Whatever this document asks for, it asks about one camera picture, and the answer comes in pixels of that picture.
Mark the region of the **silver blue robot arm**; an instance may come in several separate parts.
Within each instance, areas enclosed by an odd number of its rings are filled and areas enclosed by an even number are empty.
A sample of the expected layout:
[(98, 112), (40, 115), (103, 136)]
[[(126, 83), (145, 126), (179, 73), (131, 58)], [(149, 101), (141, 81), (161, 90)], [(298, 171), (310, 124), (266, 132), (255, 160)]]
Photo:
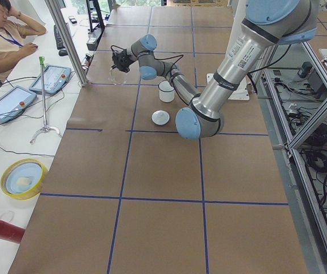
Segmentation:
[(129, 72), (138, 62), (140, 77), (165, 78), (187, 105), (176, 114), (176, 129), (184, 139), (214, 136), (224, 126), (222, 106), (234, 93), (265, 49), (311, 40), (317, 30), (318, 1), (246, 1), (237, 7), (225, 58), (203, 92), (171, 62), (154, 56), (157, 41), (146, 34), (121, 51), (113, 51), (112, 69)]

